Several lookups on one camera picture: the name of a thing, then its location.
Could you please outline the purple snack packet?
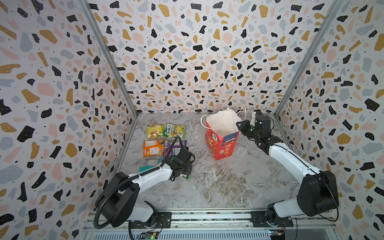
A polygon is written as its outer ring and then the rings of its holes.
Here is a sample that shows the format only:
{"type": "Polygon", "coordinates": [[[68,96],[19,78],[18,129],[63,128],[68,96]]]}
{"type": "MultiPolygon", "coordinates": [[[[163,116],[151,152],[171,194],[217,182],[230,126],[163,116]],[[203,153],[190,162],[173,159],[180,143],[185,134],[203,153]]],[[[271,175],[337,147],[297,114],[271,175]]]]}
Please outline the purple snack packet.
{"type": "Polygon", "coordinates": [[[167,156],[168,153],[169,154],[169,158],[172,158],[173,156],[176,156],[179,152],[180,152],[180,149],[182,148],[180,146],[180,142],[177,141],[175,144],[174,144],[174,147],[173,149],[171,150],[171,145],[172,145],[173,141],[171,140],[165,140],[165,143],[164,143],[164,152],[163,152],[163,157],[165,158],[167,156]]]}

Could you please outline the red paper bag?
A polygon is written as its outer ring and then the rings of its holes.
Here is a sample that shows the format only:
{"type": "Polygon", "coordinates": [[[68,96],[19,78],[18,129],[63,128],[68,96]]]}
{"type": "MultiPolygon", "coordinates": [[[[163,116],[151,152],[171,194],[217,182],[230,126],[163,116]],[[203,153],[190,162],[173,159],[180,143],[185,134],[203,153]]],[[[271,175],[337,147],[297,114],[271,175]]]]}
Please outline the red paper bag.
{"type": "Polygon", "coordinates": [[[232,156],[240,133],[236,123],[244,121],[246,117],[245,106],[237,112],[227,108],[201,117],[201,125],[206,129],[206,142],[215,160],[232,156]]]}

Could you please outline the orange snack packet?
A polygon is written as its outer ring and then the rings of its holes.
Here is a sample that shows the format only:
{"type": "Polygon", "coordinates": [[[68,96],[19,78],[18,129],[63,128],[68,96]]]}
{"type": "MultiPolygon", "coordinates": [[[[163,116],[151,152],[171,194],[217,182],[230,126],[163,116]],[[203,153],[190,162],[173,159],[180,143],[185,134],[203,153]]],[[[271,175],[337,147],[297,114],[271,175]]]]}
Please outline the orange snack packet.
{"type": "Polygon", "coordinates": [[[164,148],[165,139],[145,140],[143,143],[143,157],[162,156],[164,148]]]}

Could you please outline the teal snack packet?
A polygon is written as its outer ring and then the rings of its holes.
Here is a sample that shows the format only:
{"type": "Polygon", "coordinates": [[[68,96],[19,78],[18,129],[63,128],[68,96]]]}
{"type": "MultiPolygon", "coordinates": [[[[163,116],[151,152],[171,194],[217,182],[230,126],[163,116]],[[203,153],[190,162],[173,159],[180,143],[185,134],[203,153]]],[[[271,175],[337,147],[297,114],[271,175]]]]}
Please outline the teal snack packet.
{"type": "Polygon", "coordinates": [[[140,168],[139,168],[139,173],[141,172],[145,172],[155,166],[157,166],[158,164],[160,164],[162,162],[163,159],[146,159],[146,160],[143,160],[141,165],[140,165],[140,168]]]}

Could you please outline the yellow green snack packet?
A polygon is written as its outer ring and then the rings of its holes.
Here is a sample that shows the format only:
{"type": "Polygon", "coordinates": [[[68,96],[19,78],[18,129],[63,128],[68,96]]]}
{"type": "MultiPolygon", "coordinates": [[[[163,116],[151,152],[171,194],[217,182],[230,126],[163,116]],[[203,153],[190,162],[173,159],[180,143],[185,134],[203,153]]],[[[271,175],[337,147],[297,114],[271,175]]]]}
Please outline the yellow green snack packet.
{"type": "Polygon", "coordinates": [[[164,136],[163,124],[149,124],[147,125],[147,139],[157,139],[164,136]]]}

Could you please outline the green white snack packet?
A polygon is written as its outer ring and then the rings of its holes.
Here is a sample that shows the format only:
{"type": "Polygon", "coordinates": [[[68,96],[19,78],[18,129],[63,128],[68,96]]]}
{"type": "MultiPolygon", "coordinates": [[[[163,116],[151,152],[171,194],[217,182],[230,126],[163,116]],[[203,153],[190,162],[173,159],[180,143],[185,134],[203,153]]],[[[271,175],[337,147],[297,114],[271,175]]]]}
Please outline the green white snack packet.
{"type": "Polygon", "coordinates": [[[184,177],[185,179],[189,180],[191,174],[180,174],[181,177],[184,177]]]}

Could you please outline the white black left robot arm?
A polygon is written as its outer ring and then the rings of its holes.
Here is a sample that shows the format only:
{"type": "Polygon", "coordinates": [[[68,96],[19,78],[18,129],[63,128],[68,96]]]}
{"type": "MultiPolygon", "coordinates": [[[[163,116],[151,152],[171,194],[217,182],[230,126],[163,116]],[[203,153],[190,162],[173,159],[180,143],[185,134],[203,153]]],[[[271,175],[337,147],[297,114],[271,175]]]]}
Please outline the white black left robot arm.
{"type": "Polygon", "coordinates": [[[132,175],[117,173],[96,200],[94,227],[102,229],[111,225],[116,228],[125,221],[141,222],[147,228],[155,226],[159,211],[148,201],[145,205],[137,204],[138,196],[161,182],[191,174],[195,159],[188,148],[181,148],[178,155],[146,171],[132,175]]]}

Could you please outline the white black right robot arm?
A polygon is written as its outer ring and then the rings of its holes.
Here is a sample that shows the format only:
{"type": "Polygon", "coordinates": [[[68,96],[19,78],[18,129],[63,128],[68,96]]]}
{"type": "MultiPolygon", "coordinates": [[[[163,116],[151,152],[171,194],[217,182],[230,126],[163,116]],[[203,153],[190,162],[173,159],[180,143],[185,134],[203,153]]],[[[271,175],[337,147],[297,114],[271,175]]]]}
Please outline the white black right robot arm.
{"type": "Polygon", "coordinates": [[[266,223],[278,226],[288,217],[321,216],[339,209],[336,176],[330,171],[321,171],[294,153],[279,137],[272,134],[273,120],[254,112],[252,120],[236,123],[238,130],[253,141],[268,156],[282,164],[300,183],[295,198],[269,204],[266,223]]]}

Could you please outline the small green circuit board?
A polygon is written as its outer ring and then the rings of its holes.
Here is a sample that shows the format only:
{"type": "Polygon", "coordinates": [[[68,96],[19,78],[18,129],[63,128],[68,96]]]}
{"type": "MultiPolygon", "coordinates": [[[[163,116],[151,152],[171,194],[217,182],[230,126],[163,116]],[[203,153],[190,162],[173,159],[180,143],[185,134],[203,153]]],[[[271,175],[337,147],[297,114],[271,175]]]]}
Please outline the small green circuit board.
{"type": "Polygon", "coordinates": [[[139,240],[157,240],[159,234],[157,232],[142,232],[138,235],[139,240]]]}

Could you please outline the right circuit board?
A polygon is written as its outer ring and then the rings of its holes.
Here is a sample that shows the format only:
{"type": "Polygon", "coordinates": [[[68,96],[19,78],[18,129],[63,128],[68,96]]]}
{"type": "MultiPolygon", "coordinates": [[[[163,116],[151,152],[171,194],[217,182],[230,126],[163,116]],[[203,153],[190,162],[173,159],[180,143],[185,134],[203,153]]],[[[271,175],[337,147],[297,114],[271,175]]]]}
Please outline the right circuit board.
{"type": "Polygon", "coordinates": [[[284,231],[269,231],[269,237],[271,240],[286,240],[286,233],[284,231]]]}

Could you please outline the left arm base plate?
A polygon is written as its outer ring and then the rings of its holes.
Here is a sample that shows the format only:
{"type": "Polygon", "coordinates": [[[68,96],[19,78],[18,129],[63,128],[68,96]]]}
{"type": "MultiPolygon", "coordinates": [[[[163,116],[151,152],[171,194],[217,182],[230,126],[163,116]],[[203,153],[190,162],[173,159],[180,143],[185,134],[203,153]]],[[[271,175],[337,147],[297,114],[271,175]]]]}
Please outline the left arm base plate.
{"type": "Polygon", "coordinates": [[[146,222],[129,221],[132,229],[169,229],[171,227],[172,212],[157,212],[146,222]]]}

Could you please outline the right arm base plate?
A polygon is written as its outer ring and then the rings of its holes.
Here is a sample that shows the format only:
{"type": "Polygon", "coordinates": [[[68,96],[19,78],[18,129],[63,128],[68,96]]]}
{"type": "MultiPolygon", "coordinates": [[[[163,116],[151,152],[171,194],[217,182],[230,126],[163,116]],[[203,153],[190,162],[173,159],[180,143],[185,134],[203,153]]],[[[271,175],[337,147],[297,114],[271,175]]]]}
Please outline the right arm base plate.
{"type": "Polygon", "coordinates": [[[289,217],[278,217],[273,211],[252,211],[251,222],[254,228],[283,228],[293,227],[294,223],[289,217]]]}

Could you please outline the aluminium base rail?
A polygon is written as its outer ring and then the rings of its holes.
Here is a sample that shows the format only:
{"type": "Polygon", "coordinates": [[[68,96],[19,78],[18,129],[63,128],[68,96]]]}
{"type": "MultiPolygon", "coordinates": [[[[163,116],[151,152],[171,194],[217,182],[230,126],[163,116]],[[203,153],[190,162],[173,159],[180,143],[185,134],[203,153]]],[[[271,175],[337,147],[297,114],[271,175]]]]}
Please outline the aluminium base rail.
{"type": "Polygon", "coordinates": [[[340,240],[335,224],[321,217],[289,217],[293,227],[254,228],[252,211],[262,209],[180,209],[172,212],[169,229],[132,229],[129,221],[113,228],[97,230],[91,215],[81,237],[83,240],[138,240],[142,232],[157,232],[157,240],[270,240],[269,231],[284,231],[286,240],[340,240]]]}

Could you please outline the aluminium right corner post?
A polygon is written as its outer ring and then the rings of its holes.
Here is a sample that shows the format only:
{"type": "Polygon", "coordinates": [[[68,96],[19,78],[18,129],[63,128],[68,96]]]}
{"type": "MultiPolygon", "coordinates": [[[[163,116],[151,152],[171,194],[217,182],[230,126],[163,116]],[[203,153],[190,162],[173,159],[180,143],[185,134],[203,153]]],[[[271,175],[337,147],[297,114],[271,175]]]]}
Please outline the aluminium right corner post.
{"type": "Polygon", "coordinates": [[[332,2],[329,11],[327,12],[326,18],[323,21],[323,24],[321,25],[318,33],[316,34],[313,42],[311,43],[310,47],[308,48],[308,51],[306,55],[304,56],[302,62],[299,65],[298,70],[296,71],[293,80],[287,87],[287,90],[279,103],[277,110],[274,113],[274,116],[277,118],[278,115],[283,111],[283,108],[286,104],[286,102],[289,100],[290,94],[294,91],[295,86],[299,82],[301,76],[303,75],[307,65],[310,63],[310,60],[313,58],[315,53],[317,52],[317,48],[319,47],[320,43],[322,42],[322,39],[324,35],[327,33],[329,27],[331,26],[331,23],[333,22],[334,18],[336,17],[338,11],[341,9],[343,4],[342,0],[335,0],[332,2]]]}

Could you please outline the aluminium corner post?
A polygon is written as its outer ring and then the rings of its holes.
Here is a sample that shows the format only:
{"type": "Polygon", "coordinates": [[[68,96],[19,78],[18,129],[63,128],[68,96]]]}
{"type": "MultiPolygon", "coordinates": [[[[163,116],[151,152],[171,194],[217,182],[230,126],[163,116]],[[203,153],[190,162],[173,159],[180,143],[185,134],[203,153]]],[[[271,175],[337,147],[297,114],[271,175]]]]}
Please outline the aluminium corner post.
{"type": "Polygon", "coordinates": [[[290,94],[294,91],[295,86],[299,82],[301,76],[303,75],[307,65],[310,63],[310,60],[313,58],[315,53],[317,52],[317,48],[319,47],[320,43],[322,42],[322,39],[324,35],[327,33],[329,27],[331,26],[331,23],[333,22],[334,18],[336,17],[338,11],[341,9],[343,4],[342,0],[335,0],[332,2],[329,11],[327,12],[326,18],[323,21],[323,24],[321,25],[318,33],[316,34],[313,42],[311,43],[310,47],[308,48],[308,51],[306,55],[304,56],[302,62],[299,65],[298,70],[296,71],[293,80],[287,87],[287,90],[279,103],[277,110],[274,113],[274,116],[277,118],[278,115],[283,111],[283,108],[286,104],[286,102],[289,100],[290,94]]]}
{"type": "Polygon", "coordinates": [[[102,32],[100,31],[99,26],[97,24],[97,21],[94,18],[94,15],[91,11],[89,3],[88,3],[88,1],[83,1],[83,0],[79,0],[78,2],[80,5],[80,8],[82,9],[82,11],[85,15],[85,19],[87,20],[87,22],[90,26],[90,29],[92,30],[92,32],[95,36],[96,42],[98,43],[99,48],[100,48],[102,54],[104,55],[106,62],[108,64],[108,66],[110,67],[110,70],[112,71],[113,76],[115,77],[115,80],[117,81],[117,84],[118,84],[118,86],[122,92],[122,95],[128,104],[129,113],[133,116],[134,119],[136,119],[138,117],[138,113],[134,108],[134,104],[131,101],[131,98],[130,98],[129,93],[126,89],[126,86],[122,80],[122,77],[120,76],[119,71],[117,69],[117,66],[116,66],[116,64],[115,64],[115,62],[114,62],[114,60],[110,54],[110,51],[108,49],[108,45],[105,43],[105,41],[103,39],[102,32]]]}

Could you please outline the aluminium left corner post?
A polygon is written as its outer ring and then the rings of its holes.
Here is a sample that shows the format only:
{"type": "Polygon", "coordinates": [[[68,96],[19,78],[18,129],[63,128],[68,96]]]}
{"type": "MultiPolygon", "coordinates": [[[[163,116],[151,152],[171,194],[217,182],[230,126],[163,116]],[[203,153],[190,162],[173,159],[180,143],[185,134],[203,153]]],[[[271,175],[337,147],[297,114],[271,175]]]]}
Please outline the aluminium left corner post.
{"type": "Polygon", "coordinates": [[[108,64],[108,66],[110,67],[110,70],[112,71],[113,76],[115,77],[115,80],[117,81],[117,84],[118,84],[118,86],[122,92],[122,95],[128,104],[129,113],[133,116],[134,119],[136,119],[138,117],[138,113],[134,108],[134,104],[131,101],[131,98],[130,98],[129,93],[126,89],[126,86],[122,80],[122,77],[120,76],[119,71],[117,69],[117,66],[116,66],[116,64],[115,64],[115,62],[114,62],[114,60],[110,54],[110,51],[108,49],[108,45],[105,43],[105,41],[103,39],[102,32],[100,31],[99,26],[97,24],[97,21],[94,18],[94,15],[91,11],[89,3],[88,3],[88,1],[83,1],[83,0],[79,0],[78,2],[80,5],[80,8],[82,9],[82,11],[85,15],[85,19],[87,20],[87,22],[90,26],[90,29],[92,30],[92,32],[95,36],[96,42],[98,43],[99,48],[100,48],[102,54],[104,55],[106,62],[108,64]]]}

